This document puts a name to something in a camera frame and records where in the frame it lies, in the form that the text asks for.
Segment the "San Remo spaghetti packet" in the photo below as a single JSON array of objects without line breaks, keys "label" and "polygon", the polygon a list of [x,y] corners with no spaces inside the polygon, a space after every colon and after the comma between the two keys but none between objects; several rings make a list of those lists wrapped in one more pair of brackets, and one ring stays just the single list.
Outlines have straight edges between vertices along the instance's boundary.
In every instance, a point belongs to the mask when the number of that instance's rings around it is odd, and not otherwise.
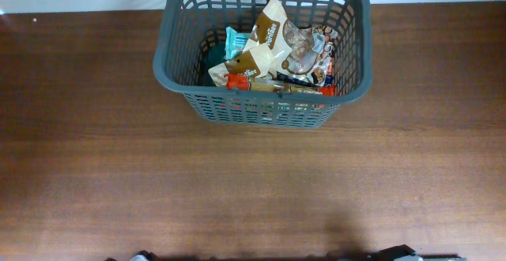
[{"label": "San Remo spaghetti packet", "polygon": [[228,74],[225,76],[225,78],[227,79],[227,89],[240,89],[245,91],[259,91],[268,93],[308,93],[322,96],[335,95],[334,86],[308,87],[264,78],[250,78],[239,74]]}]

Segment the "Pantree white grain pouch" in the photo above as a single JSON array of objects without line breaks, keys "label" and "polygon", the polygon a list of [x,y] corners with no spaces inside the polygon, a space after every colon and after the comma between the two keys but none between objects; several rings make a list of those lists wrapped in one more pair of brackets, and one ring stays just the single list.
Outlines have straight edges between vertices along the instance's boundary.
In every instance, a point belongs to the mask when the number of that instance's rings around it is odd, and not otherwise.
[{"label": "Pantree white grain pouch", "polygon": [[209,69],[214,84],[225,87],[230,74],[243,75],[250,78],[264,78],[269,74],[274,56],[267,43],[244,51],[235,58],[227,60]]}]

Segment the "green Nescafe coffee bag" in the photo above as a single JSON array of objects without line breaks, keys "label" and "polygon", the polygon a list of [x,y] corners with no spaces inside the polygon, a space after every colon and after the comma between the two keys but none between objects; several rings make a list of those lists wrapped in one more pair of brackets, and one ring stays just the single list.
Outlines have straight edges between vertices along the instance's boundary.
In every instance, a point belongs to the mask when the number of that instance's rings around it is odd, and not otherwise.
[{"label": "green Nescafe coffee bag", "polygon": [[225,44],[218,43],[212,46],[202,56],[201,77],[199,84],[202,86],[212,86],[224,88],[228,81],[229,71],[225,67]]}]

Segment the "teal wet wipes packet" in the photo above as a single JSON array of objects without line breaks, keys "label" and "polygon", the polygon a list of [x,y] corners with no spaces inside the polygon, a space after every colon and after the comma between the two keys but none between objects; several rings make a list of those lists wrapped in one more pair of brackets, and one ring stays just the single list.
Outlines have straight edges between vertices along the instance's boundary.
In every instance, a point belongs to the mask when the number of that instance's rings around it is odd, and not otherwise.
[{"label": "teal wet wipes packet", "polygon": [[232,27],[226,28],[225,59],[230,60],[240,55],[250,38],[250,33],[237,32]]}]

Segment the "Kleenex tissue multipack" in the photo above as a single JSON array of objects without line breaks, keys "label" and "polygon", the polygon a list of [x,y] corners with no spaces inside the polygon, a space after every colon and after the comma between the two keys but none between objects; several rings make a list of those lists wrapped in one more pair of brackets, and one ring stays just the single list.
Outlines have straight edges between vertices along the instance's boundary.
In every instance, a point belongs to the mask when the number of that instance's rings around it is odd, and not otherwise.
[{"label": "Kleenex tissue multipack", "polygon": [[331,86],[334,84],[334,60],[331,57],[317,60],[309,72],[302,75],[287,75],[278,71],[276,79],[305,87]]}]

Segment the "Pantree mushroom pouch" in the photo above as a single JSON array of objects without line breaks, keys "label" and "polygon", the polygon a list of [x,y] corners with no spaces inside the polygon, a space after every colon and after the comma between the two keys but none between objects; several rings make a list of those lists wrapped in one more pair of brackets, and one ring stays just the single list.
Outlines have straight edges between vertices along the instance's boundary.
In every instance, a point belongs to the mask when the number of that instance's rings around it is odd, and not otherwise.
[{"label": "Pantree mushroom pouch", "polygon": [[279,0],[269,0],[259,14],[251,31],[245,51],[267,43],[274,62],[270,73],[302,75],[309,72],[317,60],[331,57],[337,46],[338,32],[330,26],[318,25],[300,29],[294,25]]}]

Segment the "grey plastic basket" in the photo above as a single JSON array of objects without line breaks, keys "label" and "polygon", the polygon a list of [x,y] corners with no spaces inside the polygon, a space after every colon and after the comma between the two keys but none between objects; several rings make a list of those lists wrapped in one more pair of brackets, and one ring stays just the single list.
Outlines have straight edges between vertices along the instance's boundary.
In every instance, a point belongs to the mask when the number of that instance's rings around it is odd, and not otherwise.
[{"label": "grey plastic basket", "polygon": [[279,0],[301,28],[337,31],[335,95],[265,93],[216,87],[208,74],[211,55],[225,45],[225,30],[250,32],[269,0],[166,0],[153,72],[158,82],[185,96],[214,122],[316,128],[343,104],[362,98],[372,84],[369,0]]}]

